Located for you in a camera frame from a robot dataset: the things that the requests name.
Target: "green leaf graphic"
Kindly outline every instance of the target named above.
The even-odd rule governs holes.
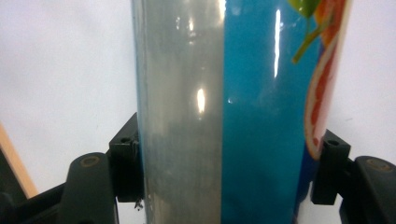
[[[289,4],[307,19],[314,14],[321,0],[288,0]]]

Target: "white wall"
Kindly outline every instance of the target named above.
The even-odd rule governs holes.
[[[395,11],[394,0],[352,5],[328,123],[351,158],[396,163]],[[0,3],[0,121],[39,191],[76,157],[105,152],[136,111],[131,18],[128,0]],[[337,207],[312,209],[305,223],[339,219]],[[143,223],[132,210],[121,223]]]

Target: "black bracket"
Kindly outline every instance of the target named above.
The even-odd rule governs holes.
[[[348,158],[350,145],[327,131],[311,201],[334,204],[340,194],[343,224],[396,223],[396,167],[388,161],[362,156]]]

